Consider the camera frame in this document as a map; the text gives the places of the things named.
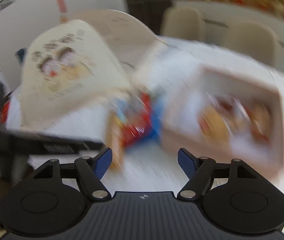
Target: logo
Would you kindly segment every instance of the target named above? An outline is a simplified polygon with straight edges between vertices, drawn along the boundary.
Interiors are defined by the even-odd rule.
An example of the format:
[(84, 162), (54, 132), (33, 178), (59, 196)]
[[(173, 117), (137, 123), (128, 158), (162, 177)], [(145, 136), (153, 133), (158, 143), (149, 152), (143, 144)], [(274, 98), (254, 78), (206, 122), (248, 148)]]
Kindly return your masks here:
[(74, 154), (75, 150), (69, 145), (43, 144), (49, 153)]
[(148, 196), (148, 195), (143, 194), (143, 195), (140, 195), (140, 198), (141, 198), (141, 199), (143, 199), (143, 200), (145, 200), (145, 199), (149, 198), (149, 196)]

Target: chair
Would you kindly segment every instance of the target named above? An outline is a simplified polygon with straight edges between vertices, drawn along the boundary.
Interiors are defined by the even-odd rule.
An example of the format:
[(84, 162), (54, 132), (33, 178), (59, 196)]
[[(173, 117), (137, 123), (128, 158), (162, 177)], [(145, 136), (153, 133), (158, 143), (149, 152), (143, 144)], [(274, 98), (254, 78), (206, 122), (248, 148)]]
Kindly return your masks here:
[(165, 10), (161, 35), (184, 40), (203, 41), (205, 24), (202, 13), (195, 8), (178, 6)]
[(223, 46), (270, 66), (275, 65), (280, 48), (278, 37), (271, 28), (250, 20), (231, 25)]

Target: white table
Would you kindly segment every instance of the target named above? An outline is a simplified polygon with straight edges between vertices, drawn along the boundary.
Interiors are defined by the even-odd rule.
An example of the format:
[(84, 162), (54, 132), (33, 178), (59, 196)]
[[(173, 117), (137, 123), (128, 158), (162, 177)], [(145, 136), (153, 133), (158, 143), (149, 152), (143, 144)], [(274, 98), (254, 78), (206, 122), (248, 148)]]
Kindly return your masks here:
[[(166, 100), (170, 100), (183, 84), (183, 80), (199, 65), (207, 64), (277, 87), (283, 99), (284, 113), (284, 74), (250, 57), (226, 49), (171, 38), (165, 41), (169, 45), (136, 71), (135, 84), (142, 84), (150, 90), (160, 85), (167, 91)], [(53, 127), (37, 132), (104, 139), (109, 107), (109, 103), (105, 101), (82, 108), (65, 116)], [(18, 91), (11, 101), (7, 128), (20, 130)], [(46, 160), (56, 157), (60, 159), (60, 163), (67, 163), (78, 156), (31, 156), (29, 162), (37, 168)], [(176, 155), (167, 154), (158, 144), (149, 142), (129, 150), (125, 156), (124, 168), (119, 172), (107, 171), (101, 181), (111, 194), (115, 191), (173, 191), (176, 194), (187, 180), (178, 166)], [(65, 180), (65, 183), (76, 187), (74, 181)], [(272, 183), (284, 193), (284, 173)]]

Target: paper bag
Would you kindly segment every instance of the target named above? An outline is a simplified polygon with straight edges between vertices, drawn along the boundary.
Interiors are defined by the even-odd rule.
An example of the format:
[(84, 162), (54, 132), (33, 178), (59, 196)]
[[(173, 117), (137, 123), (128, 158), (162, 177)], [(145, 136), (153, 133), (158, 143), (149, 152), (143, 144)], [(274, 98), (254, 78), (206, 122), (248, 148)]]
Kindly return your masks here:
[(23, 124), (50, 125), (97, 95), (129, 88), (121, 64), (94, 28), (81, 20), (58, 25), (28, 49), (22, 74)]
[(149, 27), (121, 11), (89, 10), (77, 13), (71, 18), (83, 20), (94, 27), (129, 76), (150, 54), (150, 48), (154, 47), (154, 44), (162, 44)]

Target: wall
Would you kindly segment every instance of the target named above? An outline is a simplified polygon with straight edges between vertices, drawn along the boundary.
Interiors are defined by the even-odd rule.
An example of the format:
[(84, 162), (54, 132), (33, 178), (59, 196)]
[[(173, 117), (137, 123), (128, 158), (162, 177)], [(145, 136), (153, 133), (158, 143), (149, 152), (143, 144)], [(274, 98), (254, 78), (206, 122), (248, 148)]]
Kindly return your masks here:
[(206, 42), (222, 45), (228, 27), (236, 18), (249, 18), (269, 26), (278, 36), (281, 49), (275, 68), (284, 72), (284, 20), (258, 10), (220, 2), (175, 0), (175, 5), (191, 6), (203, 13)]
[[(126, 11), (124, 0), (65, 0), (68, 14), (88, 9)], [(16, 0), (0, 11), (0, 68), (10, 87), (20, 85), (21, 67), (15, 53), (59, 23), (55, 0)]]

